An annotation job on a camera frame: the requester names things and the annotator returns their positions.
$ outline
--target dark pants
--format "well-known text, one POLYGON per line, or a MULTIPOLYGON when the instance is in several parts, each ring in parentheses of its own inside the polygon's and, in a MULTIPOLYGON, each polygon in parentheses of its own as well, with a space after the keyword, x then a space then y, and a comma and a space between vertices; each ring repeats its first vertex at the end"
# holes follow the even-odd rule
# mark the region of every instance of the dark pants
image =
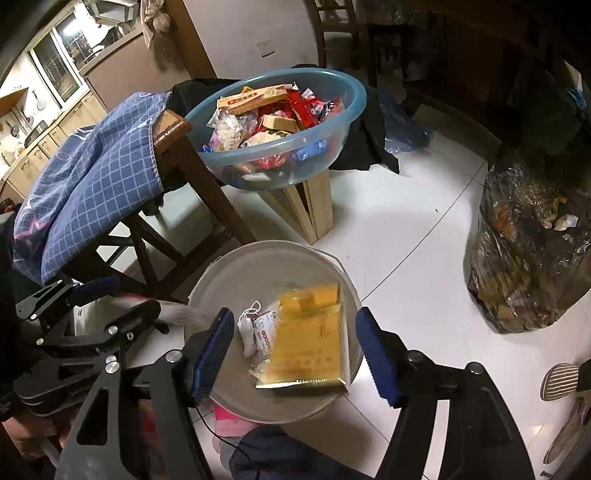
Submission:
POLYGON ((257 467, 260 480, 371 480, 320 453, 305 443, 290 437, 275 425, 263 425, 251 430, 230 458, 229 466, 235 480, 254 480, 257 467))

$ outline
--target range hood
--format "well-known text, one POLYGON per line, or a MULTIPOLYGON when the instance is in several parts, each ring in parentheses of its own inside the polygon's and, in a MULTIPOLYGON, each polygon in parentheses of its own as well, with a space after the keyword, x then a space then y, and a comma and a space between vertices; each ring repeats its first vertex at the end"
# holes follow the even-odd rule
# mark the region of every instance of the range hood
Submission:
POLYGON ((139 11, 139 3, 134 0, 84 0, 84 5, 97 23, 110 27, 134 22, 139 11))

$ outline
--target blue plaid cloth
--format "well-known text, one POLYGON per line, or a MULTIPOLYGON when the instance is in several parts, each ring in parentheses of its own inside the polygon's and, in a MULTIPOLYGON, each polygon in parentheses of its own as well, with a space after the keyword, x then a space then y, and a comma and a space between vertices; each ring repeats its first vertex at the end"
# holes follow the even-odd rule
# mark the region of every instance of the blue plaid cloth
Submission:
POLYGON ((162 193, 152 127, 168 93, 134 93, 75 131, 43 169, 14 226, 14 265, 51 280, 93 239, 162 193))

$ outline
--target snack package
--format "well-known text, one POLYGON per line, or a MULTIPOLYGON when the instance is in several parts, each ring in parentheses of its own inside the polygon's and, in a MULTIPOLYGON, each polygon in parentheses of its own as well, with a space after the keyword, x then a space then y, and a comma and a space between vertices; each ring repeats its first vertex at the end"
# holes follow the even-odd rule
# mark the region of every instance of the snack package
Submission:
POLYGON ((256 388, 348 385, 348 340, 338 285, 280 297, 272 349, 254 375, 256 388))
POLYGON ((227 110, 234 115, 239 115, 287 99, 287 93, 292 88, 291 85, 273 85, 256 90, 247 90, 246 92, 243 90, 237 95, 220 98, 217 101, 217 109, 219 111, 227 110))
POLYGON ((209 147, 216 152, 238 148, 250 138, 256 129, 256 110, 244 115, 232 115, 227 111, 220 113, 209 147))
POLYGON ((289 102, 275 102, 270 103, 269 105, 264 105, 258 109, 258 120, 255 128, 255 133, 259 133, 265 130, 265 127, 262 124, 265 115, 276 115, 293 119, 296 118, 296 116, 291 111, 289 102))
POLYGON ((291 154, 296 161, 304 161, 307 158, 324 153, 328 149, 328 146, 327 139, 323 138, 317 142, 297 148, 291 154))
POLYGON ((302 98, 308 104, 308 108, 312 115, 314 115, 318 120, 320 120, 320 114, 322 113, 322 109, 324 108, 325 102, 319 100, 314 95, 314 92, 309 88, 306 89, 304 93, 301 94, 302 98))
POLYGON ((345 110, 345 104, 340 98, 334 98, 330 102, 326 102, 320 113, 320 122, 326 122, 329 118, 341 113, 345 110))
POLYGON ((286 132, 296 133, 299 132, 297 121, 293 118, 287 118, 284 116, 276 115, 264 115, 262 124, 269 130, 283 130, 286 132))
POLYGON ((287 92, 287 99, 290 101, 291 109, 304 129, 319 124, 318 119, 312 115, 308 103, 303 99, 300 92, 297 90, 287 92))
MULTIPOLYGON (((245 141, 242 146, 243 147, 253 147, 254 145, 260 145, 263 143, 272 142, 273 140, 278 140, 279 138, 283 138, 288 135, 290 135, 290 133, 285 132, 285 131, 258 132, 256 134, 254 134, 252 137, 250 137, 247 141, 245 141)), ((260 160, 253 160, 251 163, 260 166, 264 170, 270 170, 272 168, 282 166, 285 163, 285 161, 287 160, 287 158, 289 158, 289 154, 279 153, 277 155, 271 155, 269 157, 261 158, 260 160)))
POLYGON ((238 319, 238 332, 244 345, 243 354, 245 358, 251 359, 253 367, 268 358, 277 330, 278 309, 279 302, 275 302, 261 313, 261 303, 257 300, 238 319))

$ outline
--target wooden stool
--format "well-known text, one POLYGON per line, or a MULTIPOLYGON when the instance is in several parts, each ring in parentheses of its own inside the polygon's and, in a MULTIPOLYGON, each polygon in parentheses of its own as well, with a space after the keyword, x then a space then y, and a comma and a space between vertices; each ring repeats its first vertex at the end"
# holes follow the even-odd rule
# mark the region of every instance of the wooden stool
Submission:
POLYGON ((328 170, 298 185, 259 192, 259 196, 310 245, 333 227, 328 170))
POLYGON ((188 182, 223 228, 214 229, 184 257, 140 217, 138 210, 121 221, 129 228, 131 233, 129 237, 113 236, 108 233, 101 235, 70 260, 62 268, 62 272, 84 283, 98 277, 117 275, 123 292, 178 301, 172 298, 172 293, 233 236, 242 245, 255 241, 245 222, 186 137, 190 130, 191 124, 174 112, 166 110, 160 116, 154 125, 154 152, 158 173, 165 190, 167 186, 178 185, 180 181, 188 182), (162 280, 156 276, 144 240, 177 264, 162 280), (100 245, 119 248, 109 260, 104 261, 96 251, 100 245), (110 266, 114 261, 113 258, 127 247, 135 249, 145 284, 110 266))

